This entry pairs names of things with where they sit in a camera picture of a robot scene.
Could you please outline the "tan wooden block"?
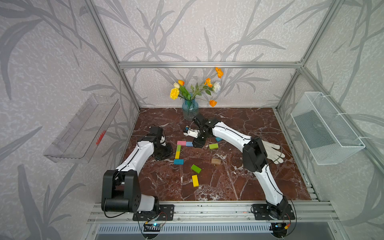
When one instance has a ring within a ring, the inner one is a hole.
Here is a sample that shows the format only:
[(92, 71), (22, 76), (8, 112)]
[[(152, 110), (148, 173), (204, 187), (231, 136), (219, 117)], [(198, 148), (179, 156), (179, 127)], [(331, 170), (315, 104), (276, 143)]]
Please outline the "tan wooden block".
[(220, 159), (211, 159), (211, 164), (213, 164), (213, 165), (220, 165), (221, 164), (221, 160)]

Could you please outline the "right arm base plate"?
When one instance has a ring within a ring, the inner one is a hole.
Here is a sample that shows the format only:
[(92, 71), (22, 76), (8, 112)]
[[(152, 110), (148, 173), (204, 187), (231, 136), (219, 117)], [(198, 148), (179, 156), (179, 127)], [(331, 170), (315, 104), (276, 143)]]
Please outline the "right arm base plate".
[(280, 217), (273, 217), (267, 204), (253, 204), (251, 206), (251, 213), (254, 215), (255, 220), (292, 221), (296, 219), (296, 214), (291, 204), (288, 204), (288, 207)]

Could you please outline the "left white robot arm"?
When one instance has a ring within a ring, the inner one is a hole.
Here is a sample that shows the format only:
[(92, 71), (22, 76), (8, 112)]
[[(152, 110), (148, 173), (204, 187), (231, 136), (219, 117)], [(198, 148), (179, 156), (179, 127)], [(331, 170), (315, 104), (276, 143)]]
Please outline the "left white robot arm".
[(164, 160), (173, 154), (170, 143), (139, 141), (128, 158), (103, 176), (101, 208), (104, 212), (154, 212), (160, 210), (157, 197), (141, 192), (139, 174), (150, 157)]

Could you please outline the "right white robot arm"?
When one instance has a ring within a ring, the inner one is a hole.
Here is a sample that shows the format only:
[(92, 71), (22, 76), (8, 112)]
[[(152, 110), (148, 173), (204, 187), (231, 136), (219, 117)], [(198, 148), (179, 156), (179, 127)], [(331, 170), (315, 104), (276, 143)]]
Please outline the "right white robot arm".
[(252, 172), (258, 179), (271, 212), (281, 215), (289, 205), (287, 198), (280, 191), (274, 180), (270, 163), (281, 164), (286, 157), (281, 147), (261, 138), (253, 138), (242, 134), (224, 122), (216, 119), (209, 120), (202, 115), (193, 118), (196, 130), (188, 128), (184, 133), (194, 137), (193, 146), (202, 148), (210, 137), (220, 138), (237, 148), (242, 154), (243, 167)]

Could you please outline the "pink block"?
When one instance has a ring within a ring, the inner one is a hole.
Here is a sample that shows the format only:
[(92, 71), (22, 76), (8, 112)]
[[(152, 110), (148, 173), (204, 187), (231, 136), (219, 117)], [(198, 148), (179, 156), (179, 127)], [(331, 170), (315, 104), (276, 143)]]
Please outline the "pink block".
[(186, 146), (186, 144), (187, 144), (186, 141), (177, 141), (177, 145)]

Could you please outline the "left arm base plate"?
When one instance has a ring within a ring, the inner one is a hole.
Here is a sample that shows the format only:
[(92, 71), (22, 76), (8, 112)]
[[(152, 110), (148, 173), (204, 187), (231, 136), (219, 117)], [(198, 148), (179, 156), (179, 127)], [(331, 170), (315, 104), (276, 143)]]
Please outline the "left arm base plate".
[(133, 221), (172, 221), (174, 219), (175, 205), (160, 204), (153, 211), (141, 211), (134, 213)]

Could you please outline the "yellow block front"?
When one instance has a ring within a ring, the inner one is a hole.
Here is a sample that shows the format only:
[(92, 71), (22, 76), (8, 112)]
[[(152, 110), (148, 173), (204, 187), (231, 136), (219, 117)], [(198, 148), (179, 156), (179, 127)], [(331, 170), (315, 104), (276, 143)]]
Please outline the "yellow block front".
[(193, 181), (193, 187), (196, 188), (199, 186), (199, 180), (197, 175), (192, 176), (192, 181)]

